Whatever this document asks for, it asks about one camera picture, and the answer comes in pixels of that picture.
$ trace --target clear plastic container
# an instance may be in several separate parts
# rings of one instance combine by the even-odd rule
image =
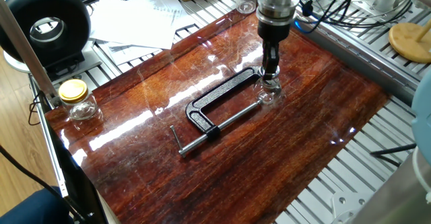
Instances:
[[[59,88],[59,95],[64,107],[69,112],[70,119],[85,120],[97,111],[96,99],[81,79],[71,79]]]

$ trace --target white paper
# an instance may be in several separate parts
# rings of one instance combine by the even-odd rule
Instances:
[[[172,16],[142,3],[100,0],[91,19],[90,38],[152,48],[172,47]]]
[[[119,11],[119,7],[128,7],[124,11]],[[116,33],[110,33],[107,31],[107,27],[112,26],[111,19],[112,15],[115,13],[127,13],[132,12],[133,10],[139,11],[140,13],[146,13],[148,11],[153,11],[153,13],[148,12],[149,15],[154,15],[151,17],[151,22],[146,23],[145,20],[148,18],[140,18],[140,19],[132,19],[132,20],[144,20],[139,26],[154,26],[155,28],[161,28],[165,26],[170,29],[170,31],[163,31],[159,37],[150,38],[151,46],[133,46],[135,44],[124,43],[126,40],[129,41],[130,38],[126,38],[126,35],[123,35],[122,38],[119,38]],[[136,24],[127,23],[127,27],[134,26]],[[99,0],[97,4],[97,8],[95,9],[94,14],[92,15],[92,35],[91,38],[97,38],[99,40],[98,44],[102,48],[103,51],[114,61],[116,65],[121,65],[123,63],[132,61],[139,57],[143,57],[150,53],[156,52],[156,45],[164,45],[160,46],[160,48],[170,48],[172,46],[173,36],[175,30],[181,30],[183,28],[188,28],[194,25],[194,22],[191,16],[184,10],[182,5],[178,0],[128,0],[128,1],[119,1],[119,0]]]
[[[165,11],[175,11],[173,27],[181,30],[193,26],[195,23],[191,16],[184,10],[178,0],[131,0],[132,3],[149,3],[154,9],[164,9]]]
[[[158,51],[157,48],[148,48],[144,46],[118,46],[110,48],[107,42],[98,41],[98,45],[106,52],[115,65],[122,65],[140,57],[146,56]]]

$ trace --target wooden board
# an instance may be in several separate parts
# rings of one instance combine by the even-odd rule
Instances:
[[[259,108],[186,159],[169,126],[201,133],[186,105],[260,65],[255,15],[235,11],[94,91],[103,119],[51,126],[122,223],[270,223],[387,101],[376,84],[292,30],[280,44],[279,104]],[[216,124],[255,101],[250,86],[211,109]]]

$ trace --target black cable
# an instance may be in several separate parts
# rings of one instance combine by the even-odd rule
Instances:
[[[93,15],[93,12],[94,12],[94,8],[93,8],[92,6],[90,6],[90,8],[92,8],[92,12],[91,12],[91,14],[90,14],[90,16],[92,16],[92,15]]]
[[[310,30],[310,31],[308,31],[308,32],[304,32],[304,33],[306,33],[306,34],[309,34],[309,33],[311,33],[311,32],[314,32],[314,30],[316,30],[317,29],[317,26],[319,26],[319,24],[321,23],[321,22],[323,22],[324,20],[326,20],[326,17],[327,17],[327,14],[330,12],[330,10],[331,10],[331,8],[332,8],[332,6],[335,4],[335,2],[336,2],[337,0],[332,0],[332,2],[331,2],[331,4],[329,4],[329,6],[328,6],[328,8],[327,8],[327,10],[324,12],[324,14],[322,15],[322,17],[320,17],[318,20],[317,20],[317,23],[314,25],[314,27]]]
[[[373,151],[370,153],[371,156],[376,157],[379,155],[383,155],[383,154],[390,154],[390,153],[398,153],[400,151],[407,151],[410,149],[414,149],[416,147],[416,144],[408,144],[406,146],[401,146],[401,147],[394,147],[391,149],[385,149],[385,150],[381,150],[381,151]]]
[[[392,164],[392,165],[394,165],[396,167],[399,167],[401,165],[400,163],[398,163],[396,161],[393,161],[392,159],[389,159],[389,158],[387,158],[385,156],[377,155],[377,156],[374,156],[374,157],[378,158],[378,159],[381,159],[381,160],[384,160],[384,161],[386,161],[386,162],[388,162],[388,163],[390,163],[390,164]]]
[[[30,120],[32,119],[33,113],[37,113],[37,111],[35,111],[34,109],[35,109],[36,105],[40,103],[40,101],[37,101],[37,99],[42,95],[43,95],[43,91],[39,91],[38,94],[36,94],[36,96],[34,97],[33,102],[30,103],[30,105],[28,106],[28,109],[30,110],[30,114],[28,115],[28,124],[30,126],[36,126],[36,125],[40,124],[40,122],[31,123]]]
[[[73,214],[73,216],[80,222],[80,223],[86,223],[76,211],[75,209],[57,192],[54,190],[53,187],[49,186],[46,182],[41,180],[38,176],[35,176],[32,172],[28,171],[26,168],[24,168],[20,163],[18,163],[7,151],[0,145],[0,153],[5,156],[9,162],[13,164],[19,171],[21,171],[23,174],[27,175],[29,178],[33,179],[34,181],[38,182],[41,186],[46,188],[55,198],[60,200]]]
[[[319,25],[321,22],[324,22],[324,23],[327,23],[327,24],[331,24],[333,26],[341,26],[341,27],[345,27],[345,28],[364,28],[364,29],[366,29],[366,28],[374,28],[374,27],[383,26],[383,25],[385,25],[387,23],[391,23],[391,22],[393,22],[395,20],[398,20],[404,13],[406,13],[409,10],[409,8],[410,8],[410,6],[412,4],[411,1],[408,1],[404,5],[404,7],[401,10],[398,11],[398,13],[396,15],[394,15],[390,20],[387,20],[385,22],[376,22],[376,23],[373,23],[373,24],[352,24],[352,23],[348,23],[348,22],[343,22],[342,21],[342,19],[345,17],[345,15],[347,13],[347,9],[350,6],[351,2],[352,2],[352,0],[345,0],[339,7],[337,7],[334,11],[332,11],[329,15],[325,15],[324,14],[320,18],[317,15],[312,14],[312,11],[308,11],[310,14],[312,14],[315,18],[318,19],[317,22],[304,21],[304,20],[300,20],[298,18],[296,20],[299,21],[299,22],[305,23],[305,24],[316,24],[316,26]],[[344,13],[343,13],[343,15],[338,20],[331,18],[331,16],[333,14],[337,15],[342,9],[344,9]]]

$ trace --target metal bracket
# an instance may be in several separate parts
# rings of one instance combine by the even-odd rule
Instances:
[[[368,202],[372,194],[354,192],[336,192],[332,197],[334,224],[347,223],[362,206]]]
[[[190,102],[186,107],[186,115],[187,118],[204,134],[199,138],[195,139],[193,142],[189,143],[185,147],[183,147],[176,135],[174,126],[170,126],[170,129],[174,133],[176,142],[180,148],[179,153],[185,157],[185,155],[195,149],[197,146],[202,144],[205,140],[215,139],[220,135],[220,132],[223,128],[226,128],[229,124],[233,123],[235,120],[255,109],[258,105],[261,105],[262,100],[257,100],[252,103],[250,106],[231,116],[225,122],[221,123],[219,126],[214,124],[204,113],[202,110],[205,107],[208,107],[212,103],[226,97],[228,94],[232,93],[235,89],[243,86],[248,83],[250,80],[258,80],[261,76],[259,73],[260,67],[247,67],[242,71],[236,73],[225,81],[221,82],[217,86],[203,93],[198,98],[194,99]]]
[[[53,85],[56,85],[62,81],[65,81],[66,79],[69,79],[75,75],[79,75],[102,64],[102,61],[100,60],[99,56],[96,54],[96,52],[94,52],[92,42],[87,42],[84,49],[82,50],[82,54],[84,56],[84,61],[79,62],[74,69],[63,69],[62,71],[59,71],[56,75],[52,73],[49,75],[49,79],[51,80]],[[6,51],[3,51],[3,56],[5,57],[6,63],[13,69],[23,73],[32,73],[25,63],[17,61],[13,57],[11,57]]]

